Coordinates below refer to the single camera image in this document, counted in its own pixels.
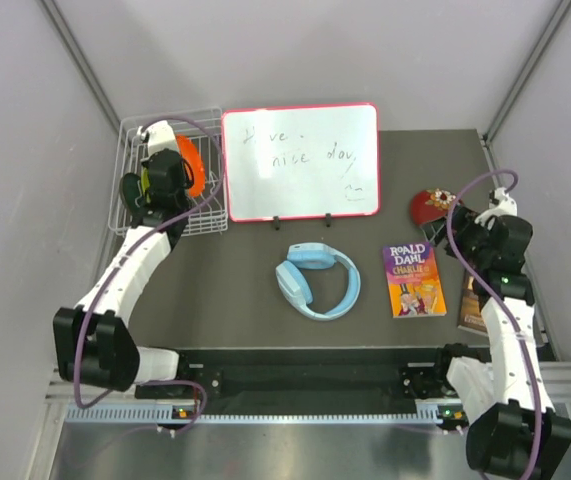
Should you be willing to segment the orange plate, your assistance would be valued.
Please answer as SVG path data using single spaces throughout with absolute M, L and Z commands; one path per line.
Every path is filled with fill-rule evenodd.
M 203 160 L 197 146 L 188 137 L 176 135 L 176 142 L 179 152 L 188 166 L 188 194 L 192 198 L 196 198 L 200 196 L 205 189 L 206 174 Z

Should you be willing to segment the red floral plate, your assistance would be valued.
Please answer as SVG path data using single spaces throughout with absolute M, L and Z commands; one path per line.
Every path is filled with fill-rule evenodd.
M 446 189 L 421 190 L 410 201 L 410 218 L 416 226 L 439 220 L 447 215 L 456 199 L 457 196 Z

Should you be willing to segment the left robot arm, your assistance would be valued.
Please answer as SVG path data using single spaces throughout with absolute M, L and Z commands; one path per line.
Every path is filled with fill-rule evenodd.
M 53 319 L 60 377 L 69 382 L 125 391 L 157 381 L 170 396 L 191 387 L 192 374 L 177 352 L 135 344 L 128 323 L 156 268 L 168 257 L 188 223 L 205 170 L 192 144 L 163 149 L 142 162 L 140 173 L 120 180 L 120 195 L 131 216 L 125 240 L 92 290 Z

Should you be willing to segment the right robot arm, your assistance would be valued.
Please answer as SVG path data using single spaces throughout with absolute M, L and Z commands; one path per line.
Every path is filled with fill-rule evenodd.
M 571 422 L 556 413 L 538 364 L 535 299 L 523 272 L 533 227 L 514 213 L 463 205 L 430 226 L 431 244 L 472 277 L 490 342 L 489 361 L 453 344 L 431 372 L 434 388 L 463 404 L 467 463 L 483 476 L 550 479 L 571 446 Z

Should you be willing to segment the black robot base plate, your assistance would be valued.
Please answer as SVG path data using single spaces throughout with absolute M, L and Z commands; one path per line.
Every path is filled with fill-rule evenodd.
M 179 376 L 200 379 L 218 396 L 245 392 L 378 390 L 426 398 L 441 390 L 460 343 L 427 348 L 191 349 Z

